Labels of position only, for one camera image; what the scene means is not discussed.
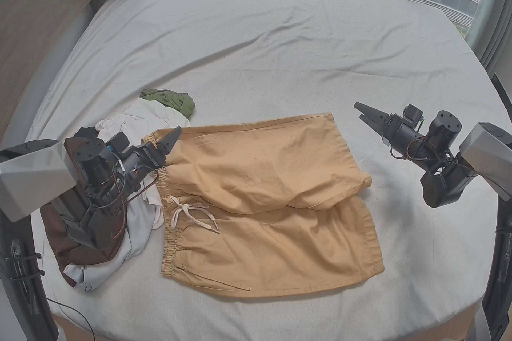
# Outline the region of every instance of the white bed sheet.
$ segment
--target white bed sheet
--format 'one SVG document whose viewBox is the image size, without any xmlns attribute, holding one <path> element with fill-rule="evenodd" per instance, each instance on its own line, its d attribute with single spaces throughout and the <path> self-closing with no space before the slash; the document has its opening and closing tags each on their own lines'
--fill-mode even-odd
<svg viewBox="0 0 512 341">
<path fill-rule="evenodd" d="M 392 159 L 353 108 L 409 103 L 427 124 L 440 109 L 463 124 L 512 131 L 486 73 L 438 9 L 406 0 L 109 0 L 48 91 L 30 139 L 71 136 L 122 112 L 141 89 L 195 100 L 193 126 L 331 111 L 373 177 L 364 198 L 385 272 L 344 290 L 255 301 L 212 297 L 160 275 L 164 232 L 89 293 L 58 272 L 33 217 L 49 297 L 117 340 L 391 340 L 442 323 L 485 292 L 497 196 L 481 179 L 439 209 L 422 199 L 422 171 Z M 75 323 L 78 314 L 51 306 Z"/>
</svg>

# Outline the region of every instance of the brown cloth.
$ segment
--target brown cloth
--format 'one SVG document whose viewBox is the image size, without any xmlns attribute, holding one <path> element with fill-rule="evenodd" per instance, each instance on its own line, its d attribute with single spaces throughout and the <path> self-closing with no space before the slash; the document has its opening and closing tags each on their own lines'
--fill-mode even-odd
<svg viewBox="0 0 512 341">
<path fill-rule="evenodd" d="M 68 154 L 72 155 L 72 152 L 75 150 L 75 148 L 84 140 L 86 139 L 67 139 L 64 143 L 64 146 Z M 84 181 L 82 178 L 80 178 L 82 173 L 79 169 L 77 170 L 79 171 L 78 184 L 83 186 Z M 52 204 L 45 204 L 41 207 L 41 218 L 45 225 L 48 242 L 53 250 L 55 259 L 57 259 L 57 264 L 59 266 L 62 277 L 64 277 L 70 286 L 74 287 L 76 282 L 64 274 L 64 269 L 68 264 L 72 263 L 78 265 L 90 265 L 104 263 L 106 261 L 112 260 L 112 258 L 114 258 L 114 256 L 117 254 L 117 251 L 119 250 L 119 247 L 123 241 L 123 237 L 125 236 L 126 230 L 123 226 L 123 213 L 119 210 L 120 209 L 115 212 L 116 216 L 112 217 L 112 231 L 118 232 L 121 228 L 123 228 L 123 232 L 116 239 L 112 240 L 112 244 L 108 248 L 105 250 L 96 250 L 84 244 L 75 242 L 71 237 L 69 237 L 66 232 L 64 221 L 59 216 L 59 213 L 57 213 L 57 210 L 55 210 Z"/>
<path fill-rule="evenodd" d="M 170 129 L 144 141 L 156 143 Z M 312 293 L 384 270 L 357 167 L 330 113 L 184 128 L 159 170 L 162 274 L 229 297 Z M 210 205 L 219 234 L 180 204 Z M 213 225 L 198 210 L 190 214 Z"/>
</svg>

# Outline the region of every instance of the green cloth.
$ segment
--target green cloth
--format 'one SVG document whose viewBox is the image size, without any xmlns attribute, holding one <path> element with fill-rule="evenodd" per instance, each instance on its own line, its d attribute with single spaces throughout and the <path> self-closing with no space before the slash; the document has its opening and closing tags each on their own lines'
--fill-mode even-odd
<svg viewBox="0 0 512 341">
<path fill-rule="evenodd" d="M 140 95 L 146 101 L 158 101 L 166 107 L 174 108 L 177 112 L 189 118 L 194 110 L 194 100 L 186 92 L 174 92 L 169 89 L 144 89 Z"/>
</svg>

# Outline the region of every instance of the headboard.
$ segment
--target headboard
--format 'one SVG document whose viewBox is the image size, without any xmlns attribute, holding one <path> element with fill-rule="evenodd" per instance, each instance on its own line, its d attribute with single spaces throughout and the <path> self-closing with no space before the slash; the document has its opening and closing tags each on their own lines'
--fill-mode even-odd
<svg viewBox="0 0 512 341">
<path fill-rule="evenodd" d="M 0 139 L 30 77 L 91 0 L 0 0 Z"/>
</svg>

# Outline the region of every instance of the curtain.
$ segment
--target curtain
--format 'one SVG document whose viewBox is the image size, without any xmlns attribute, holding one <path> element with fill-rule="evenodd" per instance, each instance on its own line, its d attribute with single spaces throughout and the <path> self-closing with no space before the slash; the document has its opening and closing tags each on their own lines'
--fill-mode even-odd
<svg viewBox="0 0 512 341">
<path fill-rule="evenodd" d="M 505 63 L 500 57 L 512 41 L 511 15 L 512 0 L 482 0 L 466 35 L 467 43 L 491 77 Z"/>
</svg>

